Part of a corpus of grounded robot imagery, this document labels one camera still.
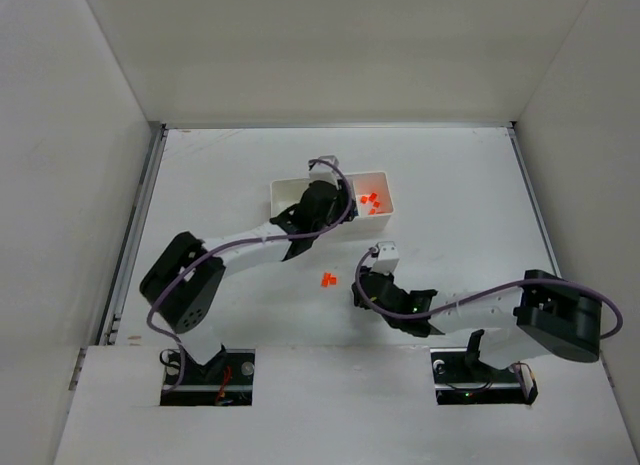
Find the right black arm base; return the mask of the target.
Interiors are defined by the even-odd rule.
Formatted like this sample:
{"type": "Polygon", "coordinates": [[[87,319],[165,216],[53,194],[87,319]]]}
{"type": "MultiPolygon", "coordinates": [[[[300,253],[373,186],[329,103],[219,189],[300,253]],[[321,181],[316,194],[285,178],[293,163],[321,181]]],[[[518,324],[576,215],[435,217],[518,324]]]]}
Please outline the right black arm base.
{"type": "Polygon", "coordinates": [[[430,351],[435,397],[438,405],[531,406],[539,389],[531,367],[516,362],[498,370],[482,363],[483,330],[473,332],[467,347],[430,351]]]}

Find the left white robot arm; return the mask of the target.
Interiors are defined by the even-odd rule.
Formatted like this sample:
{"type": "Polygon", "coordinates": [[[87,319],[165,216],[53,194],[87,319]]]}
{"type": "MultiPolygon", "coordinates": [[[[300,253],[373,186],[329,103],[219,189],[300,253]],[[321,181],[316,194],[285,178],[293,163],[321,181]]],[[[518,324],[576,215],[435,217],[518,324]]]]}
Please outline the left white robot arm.
{"type": "Polygon", "coordinates": [[[351,183],[315,180],[300,201],[265,224],[229,239],[206,242],[188,231],[176,235],[146,273],[139,291],[179,343],[184,368],[204,378],[222,368],[224,347],[186,341],[207,316],[222,280],[266,263],[291,260],[305,252],[322,234],[354,217],[351,183]]]}

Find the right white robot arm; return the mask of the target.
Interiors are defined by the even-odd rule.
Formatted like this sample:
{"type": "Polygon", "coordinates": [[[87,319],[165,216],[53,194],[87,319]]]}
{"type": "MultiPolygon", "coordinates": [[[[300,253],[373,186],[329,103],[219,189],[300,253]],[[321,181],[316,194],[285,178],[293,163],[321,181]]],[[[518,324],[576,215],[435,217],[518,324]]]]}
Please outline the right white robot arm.
{"type": "Polygon", "coordinates": [[[496,370],[519,361],[553,355],[577,363],[599,360],[603,300],[541,270],[504,284],[433,307],[435,289],[406,291],[391,272],[357,268],[354,305],[372,309],[393,329],[417,338],[472,334],[471,358],[496,370]]]}

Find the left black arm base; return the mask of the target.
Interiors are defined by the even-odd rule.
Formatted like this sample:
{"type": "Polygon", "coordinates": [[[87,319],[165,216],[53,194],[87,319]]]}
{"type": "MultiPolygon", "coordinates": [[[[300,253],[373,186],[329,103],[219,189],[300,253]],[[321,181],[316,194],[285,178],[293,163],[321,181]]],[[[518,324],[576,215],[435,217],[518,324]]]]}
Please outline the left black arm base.
{"type": "Polygon", "coordinates": [[[254,349],[221,347],[207,365],[189,355],[181,363],[178,350],[160,353],[164,368],[160,405],[165,407],[245,407],[253,401],[254,349]]]}

